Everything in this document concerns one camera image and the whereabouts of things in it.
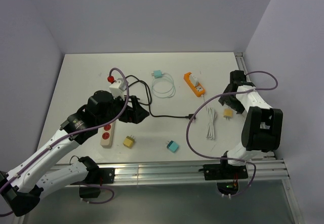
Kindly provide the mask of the yellow olive charger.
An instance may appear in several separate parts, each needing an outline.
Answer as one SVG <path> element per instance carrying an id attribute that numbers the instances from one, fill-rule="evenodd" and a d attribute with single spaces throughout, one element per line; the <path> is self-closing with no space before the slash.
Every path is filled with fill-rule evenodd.
<path id="1" fill-rule="evenodd" d="M 135 144 L 135 137 L 133 135 L 127 136 L 123 141 L 123 145 L 127 148 L 132 148 L 134 144 Z"/>

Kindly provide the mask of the tan yellow charger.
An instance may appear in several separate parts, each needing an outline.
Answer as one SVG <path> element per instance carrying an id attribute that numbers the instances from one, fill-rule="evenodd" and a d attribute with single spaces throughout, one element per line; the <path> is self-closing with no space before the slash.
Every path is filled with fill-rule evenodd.
<path id="1" fill-rule="evenodd" d="M 223 112 L 223 117 L 227 120 L 232 119 L 233 117 L 233 110 L 230 108 L 225 108 Z"/>

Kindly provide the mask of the white dual usb charger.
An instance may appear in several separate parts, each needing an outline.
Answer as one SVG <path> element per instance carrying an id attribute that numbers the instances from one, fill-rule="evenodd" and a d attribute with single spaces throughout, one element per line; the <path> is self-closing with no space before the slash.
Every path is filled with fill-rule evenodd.
<path id="1" fill-rule="evenodd" d="M 199 85 L 198 79 L 192 73 L 189 75 L 189 80 L 193 84 L 194 87 L 197 87 Z"/>

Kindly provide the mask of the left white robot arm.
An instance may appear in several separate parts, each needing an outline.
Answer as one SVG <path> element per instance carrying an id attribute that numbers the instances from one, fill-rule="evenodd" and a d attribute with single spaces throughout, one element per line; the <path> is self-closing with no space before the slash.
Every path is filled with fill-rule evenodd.
<path id="1" fill-rule="evenodd" d="M 88 156 L 58 171 L 48 173 L 70 151 L 98 133 L 98 129 L 116 120 L 139 124 L 149 112 L 136 96 L 114 98 L 107 91 L 97 91 L 76 113 L 64 121 L 52 138 L 25 162 L 1 172 L 1 196 L 16 216 L 23 216 L 49 194 L 76 182 L 96 183 L 100 179 L 98 165 Z"/>

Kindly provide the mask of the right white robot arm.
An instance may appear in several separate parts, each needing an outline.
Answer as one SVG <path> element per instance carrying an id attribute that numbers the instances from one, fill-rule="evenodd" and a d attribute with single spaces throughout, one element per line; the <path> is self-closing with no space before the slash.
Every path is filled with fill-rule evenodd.
<path id="1" fill-rule="evenodd" d="M 231 178 L 238 167 L 258 153 L 274 151 L 280 145 L 283 112 L 269 105 L 258 91 L 242 70 L 234 70 L 218 100 L 238 114 L 247 112 L 240 143 L 226 151 L 225 159 L 220 160 L 219 172 L 224 178 Z"/>

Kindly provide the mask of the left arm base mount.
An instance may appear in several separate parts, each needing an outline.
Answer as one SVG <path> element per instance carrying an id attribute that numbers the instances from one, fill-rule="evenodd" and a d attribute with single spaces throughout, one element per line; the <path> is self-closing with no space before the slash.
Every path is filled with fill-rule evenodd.
<path id="1" fill-rule="evenodd" d="M 88 176 L 85 180 L 81 181 L 81 183 L 103 186 L 104 184 L 113 183 L 114 175 L 114 168 L 98 168 L 97 170 L 89 172 Z M 80 186 L 78 193 L 83 199 L 92 199 L 99 197 L 101 190 L 95 187 Z"/>

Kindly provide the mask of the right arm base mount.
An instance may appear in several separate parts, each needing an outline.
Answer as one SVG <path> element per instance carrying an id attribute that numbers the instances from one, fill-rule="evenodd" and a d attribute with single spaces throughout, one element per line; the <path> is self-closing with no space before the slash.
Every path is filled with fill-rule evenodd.
<path id="1" fill-rule="evenodd" d="M 240 179 L 247 179 L 248 172 L 245 166 L 231 166 L 228 164 L 205 164 L 198 170 L 204 174 L 206 181 L 225 180 L 217 184 L 222 195 L 232 196 L 239 190 Z"/>

